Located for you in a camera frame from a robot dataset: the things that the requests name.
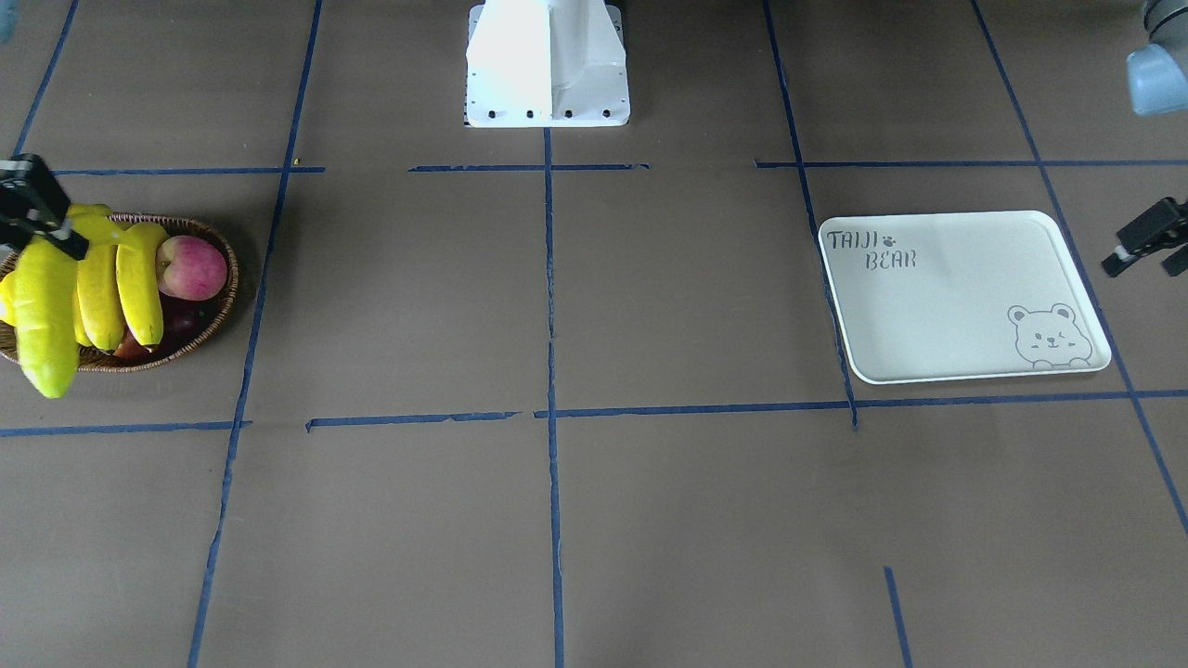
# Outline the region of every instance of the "cartoon bear face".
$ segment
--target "cartoon bear face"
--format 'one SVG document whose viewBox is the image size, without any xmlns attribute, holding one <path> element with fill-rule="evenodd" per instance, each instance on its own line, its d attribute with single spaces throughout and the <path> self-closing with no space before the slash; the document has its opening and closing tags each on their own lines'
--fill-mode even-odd
<svg viewBox="0 0 1188 668">
<path fill-rule="evenodd" d="M 1031 311 L 1011 307 L 1015 323 L 1015 348 L 1032 368 L 1089 366 L 1093 345 L 1076 326 L 1076 314 L 1067 304 L 1053 304 L 1051 310 Z"/>
</svg>

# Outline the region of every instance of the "wicker basket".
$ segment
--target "wicker basket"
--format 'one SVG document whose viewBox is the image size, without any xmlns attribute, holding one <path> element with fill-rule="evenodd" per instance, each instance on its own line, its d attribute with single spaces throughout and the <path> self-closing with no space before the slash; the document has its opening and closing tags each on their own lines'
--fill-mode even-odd
<svg viewBox="0 0 1188 668">
<path fill-rule="evenodd" d="M 163 364 L 169 364 L 175 359 L 185 355 L 198 346 L 208 341 L 226 322 L 227 316 L 230 314 L 232 307 L 235 304 L 235 294 L 239 290 L 239 261 L 235 259 L 235 251 L 232 250 L 230 244 L 222 234 L 215 232 L 210 226 L 198 222 L 196 220 L 189 220 L 183 218 L 168 218 L 159 215 L 145 215 L 145 214 L 126 214 L 115 213 L 112 214 L 112 220 L 116 222 L 156 222 L 169 232 L 170 237 L 176 237 L 179 234 L 188 234 L 191 237 L 197 237 L 209 241 L 215 248 L 223 254 L 227 259 L 227 284 L 223 289 L 211 300 L 216 304 L 216 314 L 214 320 L 194 338 L 192 341 L 182 346 L 176 351 L 160 351 L 159 354 L 164 357 L 152 357 L 145 360 L 129 361 L 115 355 L 107 354 L 97 348 L 81 347 L 78 349 L 78 371 L 97 371 L 103 373 L 129 373 L 132 371 L 144 371 L 146 368 L 153 368 Z M 12 253 L 5 258 L 4 263 L 0 264 L 0 278 L 6 276 L 17 266 L 17 253 Z M 17 360 L 17 335 L 13 328 L 4 322 L 0 322 L 0 355 L 12 363 L 20 364 Z"/>
</svg>

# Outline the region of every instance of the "bunch of bananas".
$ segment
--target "bunch of bananas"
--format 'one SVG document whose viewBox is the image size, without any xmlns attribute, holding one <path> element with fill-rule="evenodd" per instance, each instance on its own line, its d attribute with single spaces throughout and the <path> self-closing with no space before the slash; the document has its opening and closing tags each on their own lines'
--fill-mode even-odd
<svg viewBox="0 0 1188 668">
<path fill-rule="evenodd" d="M 113 352 L 125 327 L 141 346 L 165 333 L 157 291 L 157 247 L 169 233 L 156 222 L 112 221 L 105 204 L 72 204 L 75 232 L 90 242 L 75 261 L 34 237 L 0 281 L 0 320 L 17 333 L 25 377 L 49 398 L 65 396 L 78 370 L 78 346 Z"/>
</svg>

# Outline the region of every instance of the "white tray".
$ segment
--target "white tray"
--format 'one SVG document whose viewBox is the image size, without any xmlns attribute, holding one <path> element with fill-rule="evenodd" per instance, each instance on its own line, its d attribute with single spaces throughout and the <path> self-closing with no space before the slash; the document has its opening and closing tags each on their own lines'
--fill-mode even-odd
<svg viewBox="0 0 1188 668">
<path fill-rule="evenodd" d="M 1110 364 L 1068 246 L 1041 212 L 834 218 L 819 239 L 849 365 L 867 383 Z"/>
</svg>

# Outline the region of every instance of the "bear ear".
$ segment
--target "bear ear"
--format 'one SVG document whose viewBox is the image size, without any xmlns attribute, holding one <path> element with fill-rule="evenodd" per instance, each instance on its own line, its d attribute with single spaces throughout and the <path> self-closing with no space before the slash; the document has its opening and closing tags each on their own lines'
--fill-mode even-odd
<svg viewBox="0 0 1188 668">
<path fill-rule="evenodd" d="M 1053 304 L 1051 313 L 1074 322 L 1076 321 L 1076 314 L 1073 313 L 1072 307 L 1068 304 Z"/>
</svg>

